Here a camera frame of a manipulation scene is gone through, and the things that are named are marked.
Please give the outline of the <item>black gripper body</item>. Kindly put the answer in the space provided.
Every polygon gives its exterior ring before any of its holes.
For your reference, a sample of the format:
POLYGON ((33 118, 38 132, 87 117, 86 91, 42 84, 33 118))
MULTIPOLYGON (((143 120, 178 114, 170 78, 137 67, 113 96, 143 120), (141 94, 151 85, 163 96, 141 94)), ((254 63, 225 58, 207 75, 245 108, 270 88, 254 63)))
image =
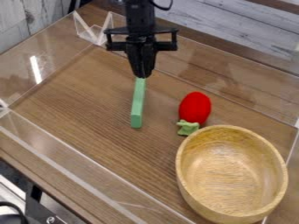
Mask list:
POLYGON ((125 51, 127 44, 150 43, 158 51, 178 50, 178 29, 159 26, 155 22, 155 10, 169 11, 174 6, 159 5, 155 0, 125 0, 126 26, 107 28, 107 49, 125 51))

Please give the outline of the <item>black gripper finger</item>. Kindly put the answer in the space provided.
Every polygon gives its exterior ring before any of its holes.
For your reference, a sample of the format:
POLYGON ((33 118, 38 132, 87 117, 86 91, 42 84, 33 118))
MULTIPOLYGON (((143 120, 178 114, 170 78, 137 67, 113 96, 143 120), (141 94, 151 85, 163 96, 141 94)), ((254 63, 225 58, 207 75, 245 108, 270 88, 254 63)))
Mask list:
POLYGON ((155 58, 157 58, 155 44, 145 43, 143 46, 145 78, 149 78, 153 74, 153 70, 155 69, 155 58))
POLYGON ((135 76, 138 78, 143 78, 145 69, 143 69, 143 61, 139 46, 137 44, 129 43, 126 45, 126 54, 135 76))

